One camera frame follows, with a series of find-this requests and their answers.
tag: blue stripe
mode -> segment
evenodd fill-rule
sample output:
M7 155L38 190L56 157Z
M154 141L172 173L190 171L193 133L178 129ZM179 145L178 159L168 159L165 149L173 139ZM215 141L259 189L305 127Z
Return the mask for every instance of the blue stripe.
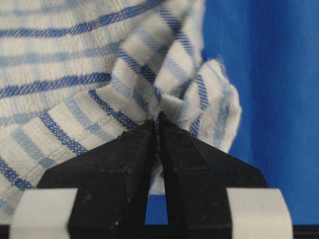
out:
M0 56L0 67L19 66L22 64L37 64L69 61L79 58L93 58L115 54L121 42L110 43L101 47L89 48L78 52L57 52L54 54L28 53L16 56Z
M14 213L13 207L11 207L6 201L0 199L0 208L8 215L12 215Z
M180 82L188 81L190 78L187 73L171 58L167 57L163 64L164 67L168 69L169 72Z
M21 96L36 92L56 90L59 88L107 82L111 79L108 73L92 73L84 76L65 76L54 81L35 81L21 86L7 86L0 89L0 99L12 96Z
M113 136L106 133L98 124L93 124L93 122L83 113L79 105L75 102L73 98L69 98L65 101L65 105L74 115L76 120L84 127L87 128L92 134L99 137L103 142L108 142L114 139Z
M205 86L204 80L203 80L201 75L197 75L196 76L195 82L198 85L199 105L200 105L200 109L202 110L202 112L200 113L200 115L193 122L190 123L189 132L194 137L197 137L198 136L198 131L199 131L199 124L200 124L201 116L203 114L203 111L208 106L208 97L207 97L206 86Z
M133 120L131 120L126 115L124 115L121 111L118 111L118 112L114 111L108 103L103 101L97 95L95 90L90 90L89 94L108 115L111 115L113 118L115 118L125 128L131 129L138 126Z
M14 186L21 191L31 189L32 185L27 180L19 178L17 172L8 166L8 164L0 157L0 173Z
M65 35L78 35L83 32L92 31L98 27L106 26L108 24L123 21L125 19L137 16L160 4L162 0L147 0L142 4L124 8L119 12L113 12L99 17L90 22L83 22L75 25L72 28L48 28L44 30L18 28L0 30L0 37L62 37Z
M206 86L201 75L196 76L195 82L198 85L199 103L200 103L200 108L203 111L208 105Z
M183 47L185 48L186 52L193 58L194 56L194 48L190 43L190 40L188 39L187 35L184 32L180 32L176 37Z
M118 57L126 61L127 65L138 75L143 76L151 84L154 83L156 75L147 66L141 66L133 57L129 56L124 50L120 50Z
M152 51L157 52L161 56L166 56L168 52L168 47L165 45L160 45L150 36L150 34L145 29L136 30L137 36L143 41L143 43L148 46Z
M214 139L215 139L215 146L217 148L220 147L226 131L226 123L227 118L229 116L229 98L232 96L232 91L227 85L227 82L225 82L214 70L213 67L211 67L209 64L207 64L208 67L211 69L212 73L217 77L219 84L222 86L222 92L223 92L223 98L220 101L218 116L217 116L217 122L215 125L215 133L214 133Z
M81 0L81 5L85 2L89 2L89 0ZM8 16L8 15L24 16L24 15L34 15L34 14L58 13L58 12L63 12L63 11L77 8L78 6L79 4L77 1L66 0L65 3L60 5L52 5L52 4L42 5L38 9L25 9L25 10L14 9L12 11L1 11L0 16Z
M121 79L117 76L112 75L111 86L127 99L133 99L140 107L143 109L144 112L148 111L148 102L145 102L142 97L136 92L135 89L130 89L127 87Z
M42 151L21 129L14 131L12 133L12 137L17 142L17 144L19 144L19 146L43 168L48 168L55 164L53 160L45 157Z
M171 12L165 7L163 7L160 10L160 15L164 19L164 21L169 25L172 32L174 32L175 34L178 34L180 30L180 23L176 19L176 17L173 14L171 14Z
M55 137L60 140L62 145L65 145L76 155L80 155L82 153L87 152L87 149L83 147L80 143L71 139L61 127L53 120L53 118L49 115L49 113L44 113L39 117L44 125L55 135Z
M198 131L199 131L199 123L200 123L200 118L202 114L200 114L193 122L190 123L189 125L189 132L194 136L198 136Z
M158 49L160 49L161 45L157 44L156 41L154 41L154 39L147 33L145 29L138 28L135 33L151 50L157 51Z
M8 126L11 124L25 124L29 122L32 118L35 118L45 112L47 112L47 110L39 112L20 113L7 117L0 117L0 126Z

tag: blue background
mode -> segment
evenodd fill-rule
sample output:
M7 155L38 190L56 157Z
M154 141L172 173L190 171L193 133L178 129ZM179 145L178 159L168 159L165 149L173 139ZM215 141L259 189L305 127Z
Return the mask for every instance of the blue background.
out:
M319 0L206 0L203 33L243 109L230 154L281 189L295 225L319 224ZM146 223L165 210L149 197Z

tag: white tape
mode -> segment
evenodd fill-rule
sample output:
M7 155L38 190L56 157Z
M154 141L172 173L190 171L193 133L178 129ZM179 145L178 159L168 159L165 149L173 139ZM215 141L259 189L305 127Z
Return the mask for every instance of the white tape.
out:
M292 239L293 227L279 189L227 188L232 239Z
M67 224L77 189L27 190L14 212L10 239L69 238Z

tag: crumpled cloth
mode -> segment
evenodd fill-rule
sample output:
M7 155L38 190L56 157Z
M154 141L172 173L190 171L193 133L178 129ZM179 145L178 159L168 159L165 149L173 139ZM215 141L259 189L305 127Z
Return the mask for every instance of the crumpled cloth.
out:
M202 63L204 0L6 3L0 7L0 223L10 222L23 191L47 168L146 119L158 126L166 117L229 150L241 108L222 64ZM160 173L154 167L151 193L163 193Z

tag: black surface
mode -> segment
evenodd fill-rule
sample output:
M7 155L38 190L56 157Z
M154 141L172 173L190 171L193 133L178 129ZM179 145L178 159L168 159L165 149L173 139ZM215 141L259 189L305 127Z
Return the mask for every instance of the black surface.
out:
M68 225L71 236L103 231L117 237L143 229L155 136L149 120L45 172L38 188L78 188Z
M168 224L185 238L230 239L231 214L226 187L268 187L256 168L162 121Z
M47 170L39 188L78 188L72 239L231 238L226 187L268 187L256 168L165 121L160 143L169 226L144 226L155 141L148 121ZM0 225L0 239L8 229ZM294 238L319 238L319 226L294 226Z

